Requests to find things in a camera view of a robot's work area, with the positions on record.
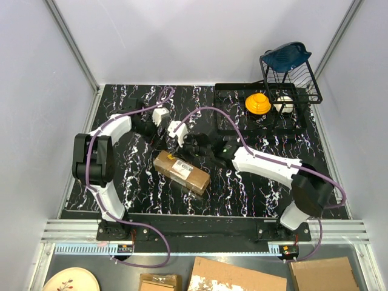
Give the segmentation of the flat cardboard sheet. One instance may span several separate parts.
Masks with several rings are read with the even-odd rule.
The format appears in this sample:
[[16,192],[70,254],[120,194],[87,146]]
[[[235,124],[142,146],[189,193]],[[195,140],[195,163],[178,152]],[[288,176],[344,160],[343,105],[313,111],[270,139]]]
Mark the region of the flat cardboard sheet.
[[286,290],[287,279],[196,257],[188,290]]

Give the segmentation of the black drain tray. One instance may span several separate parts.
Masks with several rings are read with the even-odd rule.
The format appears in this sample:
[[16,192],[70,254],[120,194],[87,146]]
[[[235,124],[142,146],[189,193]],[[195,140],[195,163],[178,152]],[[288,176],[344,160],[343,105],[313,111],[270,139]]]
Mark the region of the black drain tray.
[[307,128],[309,105],[294,106],[289,114],[281,114],[273,105],[265,115],[250,113],[245,107],[246,99],[266,90],[263,81],[253,83],[215,84],[213,105],[228,114],[243,135],[297,135]]

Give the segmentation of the yellow plastic cup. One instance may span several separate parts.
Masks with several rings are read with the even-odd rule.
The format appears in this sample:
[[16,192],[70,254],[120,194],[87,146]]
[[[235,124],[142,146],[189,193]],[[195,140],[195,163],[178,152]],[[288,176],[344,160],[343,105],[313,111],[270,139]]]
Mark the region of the yellow plastic cup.
[[250,95],[245,101],[246,109],[255,115],[265,115],[271,109],[268,97],[263,93]]

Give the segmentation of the brown cardboard express box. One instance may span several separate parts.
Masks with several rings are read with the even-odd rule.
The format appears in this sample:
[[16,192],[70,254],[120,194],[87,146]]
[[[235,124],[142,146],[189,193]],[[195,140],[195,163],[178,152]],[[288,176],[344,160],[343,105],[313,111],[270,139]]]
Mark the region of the brown cardboard express box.
[[173,162],[172,158],[171,153],[161,151],[153,161],[155,170],[195,194],[203,195],[209,185],[210,175],[182,159]]

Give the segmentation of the white small cup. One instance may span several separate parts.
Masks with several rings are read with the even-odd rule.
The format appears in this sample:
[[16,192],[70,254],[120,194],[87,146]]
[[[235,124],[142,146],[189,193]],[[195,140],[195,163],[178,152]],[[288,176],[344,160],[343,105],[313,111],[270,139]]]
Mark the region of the white small cup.
[[280,96],[276,99],[276,104],[273,105],[277,112],[281,114],[289,114],[294,110],[293,99],[290,96]]

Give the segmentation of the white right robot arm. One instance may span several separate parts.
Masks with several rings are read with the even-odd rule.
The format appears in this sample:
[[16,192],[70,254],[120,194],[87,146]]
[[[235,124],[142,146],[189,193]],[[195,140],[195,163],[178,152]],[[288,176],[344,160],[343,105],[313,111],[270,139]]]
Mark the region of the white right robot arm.
[[275,233],[289,240],[309,218],[319,218],[333,192],[330,178],[316,171],[316,164],[260,152],[238,141],[211,139],[205,134],[185,134],[178,139],[181,154],[208,157],[218,167],[274,180],[291,190],[292,202],[284,209]]

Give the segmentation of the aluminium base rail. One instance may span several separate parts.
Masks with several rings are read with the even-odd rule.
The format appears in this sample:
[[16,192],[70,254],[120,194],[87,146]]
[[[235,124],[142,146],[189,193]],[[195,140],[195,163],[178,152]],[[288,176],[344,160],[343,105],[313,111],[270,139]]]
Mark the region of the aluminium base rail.
[[45,243],[105,242],[116,253],[137,255],[254,253],[277,255],[278,246],[308,242],[309,226],[287,230],[275,219],[199,216],[134,216],[131,225],[94,220],[58,219],[47,222]]

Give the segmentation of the patterned ceramic plate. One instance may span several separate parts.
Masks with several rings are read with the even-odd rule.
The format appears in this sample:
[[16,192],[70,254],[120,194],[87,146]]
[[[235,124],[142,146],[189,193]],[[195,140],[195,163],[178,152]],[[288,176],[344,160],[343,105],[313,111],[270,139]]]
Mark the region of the patterned ceramic plate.
[[45,283],[42,290],[99,291],[100,286],[98,280],[90,271],[80,267],[71,267],[53,275]]

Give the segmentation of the small cardboard box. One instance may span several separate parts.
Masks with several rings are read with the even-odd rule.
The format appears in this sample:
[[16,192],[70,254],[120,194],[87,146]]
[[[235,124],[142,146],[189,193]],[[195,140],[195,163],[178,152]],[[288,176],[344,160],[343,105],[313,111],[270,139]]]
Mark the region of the small cardboard box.
[[139,291],[178,291],[182,290],[182,279],[175,274],[142,273],[139,277]]

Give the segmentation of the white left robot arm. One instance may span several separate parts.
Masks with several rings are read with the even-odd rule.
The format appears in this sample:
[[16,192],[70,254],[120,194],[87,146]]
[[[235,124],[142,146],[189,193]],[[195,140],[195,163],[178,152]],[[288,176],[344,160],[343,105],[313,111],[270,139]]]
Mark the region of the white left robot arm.
[[123,220],[125,207],[120,201],[113,182],[115,175],[115,155],[113,146],[127,133],[141,135],[150,145],[157,145],[163,132],[161,124],[169,116],[165,107],[152,107],[152,114],[142,116],[146,109],[111,115],[96,130],[79,133],[73,144],[72,175],[89,190],[102,214],[102,218],[112,222],[110,233],[118,240],[126,239],[131,225]]

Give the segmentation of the cardboard box at corner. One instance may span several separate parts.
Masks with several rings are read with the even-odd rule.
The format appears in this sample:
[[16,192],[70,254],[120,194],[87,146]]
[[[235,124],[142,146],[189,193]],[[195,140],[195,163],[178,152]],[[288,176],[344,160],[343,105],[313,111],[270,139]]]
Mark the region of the cardboard box at corner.
[[360,290],[349,259],[315,259],[289,263],[295,290]]

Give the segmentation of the blue bowl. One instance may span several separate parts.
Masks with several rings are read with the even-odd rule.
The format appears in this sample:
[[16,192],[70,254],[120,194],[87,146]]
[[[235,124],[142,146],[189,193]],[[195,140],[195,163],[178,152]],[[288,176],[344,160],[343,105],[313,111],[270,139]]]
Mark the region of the blue bowl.
[[304,64],[311,55],[302,42],[290,42],[272,50],[266,62],[276,72],[288,72]]

